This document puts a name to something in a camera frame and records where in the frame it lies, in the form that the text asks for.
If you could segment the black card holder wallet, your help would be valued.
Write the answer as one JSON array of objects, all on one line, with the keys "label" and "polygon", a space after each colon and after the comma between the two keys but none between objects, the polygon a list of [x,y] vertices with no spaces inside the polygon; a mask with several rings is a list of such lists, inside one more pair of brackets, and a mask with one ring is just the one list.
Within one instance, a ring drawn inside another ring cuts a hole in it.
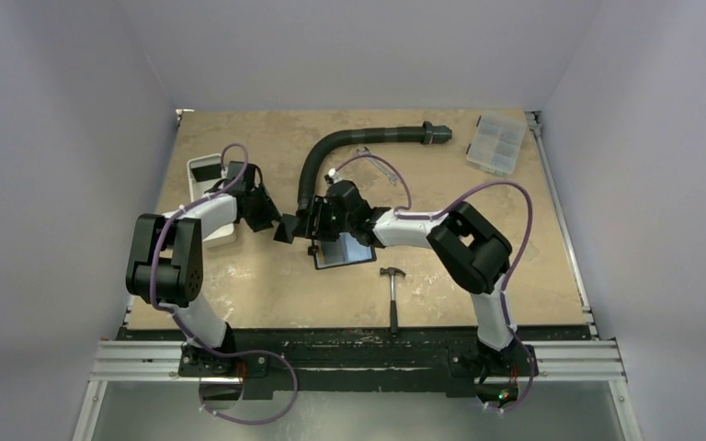
[{"label": "black card holder wallet", "polygon": [[360,244],[349,233],[341,233],[333,242],[311,240],[308,255],[313,259],[316,270],[359,265],[377,260],[373,246]]}]

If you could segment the clear plastic organizer box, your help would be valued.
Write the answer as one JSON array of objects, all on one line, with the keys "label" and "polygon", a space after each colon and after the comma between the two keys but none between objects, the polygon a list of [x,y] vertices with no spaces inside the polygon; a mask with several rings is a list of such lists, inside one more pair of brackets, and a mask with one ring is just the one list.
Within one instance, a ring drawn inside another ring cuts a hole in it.
[{"label": "clear plastic organizer box", "polygon": [[500,176],[515,171],[527,123],[495,112],[483,113],[476,122],[476,132],[465,157],[469,164]]}]

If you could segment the silver wrench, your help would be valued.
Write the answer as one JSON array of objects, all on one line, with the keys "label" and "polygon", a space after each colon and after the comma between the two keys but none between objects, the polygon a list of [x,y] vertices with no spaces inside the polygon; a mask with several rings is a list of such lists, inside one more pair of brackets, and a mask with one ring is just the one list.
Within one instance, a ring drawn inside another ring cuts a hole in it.
[{"label": "silver wrench", "polygon": [[364,156],[370,163],[372,163],[380,172],[382,172],[389,180],[392,186],[397,186],[399,183],[399,178],[391,169],[383,164],[380,160],[372,156],[370,149],[367,146],[359,146],[357,148],[357,155]]}]

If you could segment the stack of credit cards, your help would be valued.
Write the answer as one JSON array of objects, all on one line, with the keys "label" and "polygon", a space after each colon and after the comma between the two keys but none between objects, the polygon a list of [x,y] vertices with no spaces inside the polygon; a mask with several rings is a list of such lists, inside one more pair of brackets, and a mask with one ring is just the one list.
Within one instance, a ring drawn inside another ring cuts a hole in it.
[{"label": "stack of credit cards", "polygon": [[220,163],[193,164],[189,170],[196,182],[217,181],[222,178]]}]

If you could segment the black handled hammer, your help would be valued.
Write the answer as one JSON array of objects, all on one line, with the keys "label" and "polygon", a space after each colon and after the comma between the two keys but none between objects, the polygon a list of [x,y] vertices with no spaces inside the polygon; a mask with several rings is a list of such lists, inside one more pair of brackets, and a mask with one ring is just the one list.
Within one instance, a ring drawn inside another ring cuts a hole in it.
[{"label": "black handled hammer", "polygon": [[390,333],[393,335],[397,335],[399,333],[399,322],[398,322],[398,307],[397,307],[397,300],[396,300],[396,287],[397,283],[396,280],[398,277],[405,277],[406,273],[397,267],[389,266],[389,267],[381,267],[379,270],[379,273],[381,276],[387,276],[389,278],[389,283],[390,283],[390,310],[389,310],[389,330]]}]

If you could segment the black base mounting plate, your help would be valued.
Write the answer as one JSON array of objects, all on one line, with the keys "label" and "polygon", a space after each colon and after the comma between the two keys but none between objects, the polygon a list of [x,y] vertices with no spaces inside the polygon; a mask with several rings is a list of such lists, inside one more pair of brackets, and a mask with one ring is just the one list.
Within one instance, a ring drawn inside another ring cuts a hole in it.
[{"label": "black base mounting plate", "polygon": [[443,393],[513,401],[518,387],[538,367],[528,361],[544,342],[589,342],[581,325],[526,326],[524,347],[502,353],[480,344],[470,326],[411,327],[391,334],[384,328],[239,329],[226,338],[230,360],[188,347],[179,331],[129,330],[117,338],[176,344],[168,356],[170,379],[199,382],[206,401],[270,400],[277,391]]}]

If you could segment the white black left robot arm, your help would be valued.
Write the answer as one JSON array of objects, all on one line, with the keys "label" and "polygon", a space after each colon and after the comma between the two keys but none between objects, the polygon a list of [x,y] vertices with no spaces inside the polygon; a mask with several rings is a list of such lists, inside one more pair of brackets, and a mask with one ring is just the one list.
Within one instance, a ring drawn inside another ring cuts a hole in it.
[{"label": "white black left robot arm", "polygon": [[237,363],[229,324],[201,292],[203,241],[227,225],[244,222],[252,232],[272,228],[280,213],[263,183],[260,167],[231,161],[202,197],[166,214],[146,213],[135,222],[126,289],[176,323],[201,363],[224,376]]}]

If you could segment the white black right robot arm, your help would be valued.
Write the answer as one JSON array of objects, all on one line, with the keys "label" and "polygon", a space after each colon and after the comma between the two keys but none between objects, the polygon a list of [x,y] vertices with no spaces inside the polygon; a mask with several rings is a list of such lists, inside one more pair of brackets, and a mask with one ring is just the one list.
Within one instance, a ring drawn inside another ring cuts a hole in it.
[{"label": "white black right robot arm", "polygon": [[[518,249],[467,200],[484,189],[501,186],[515,188],[526,202],[525,238]],[[432,212],[372,206],[353,182],[342,180],[324,196],[313,197],[307,208],[282,215],[274,239],[281,243],[296,238],[331,242],[348,234],[364,247],[433,251],[451,279],[471,296],[482,367],[500,374],[514,364],[513,347],[521,345],[508,310],[507,286],[525,252],[532,224],[530,194],[510,180],[473,187],[445,209]]]}]

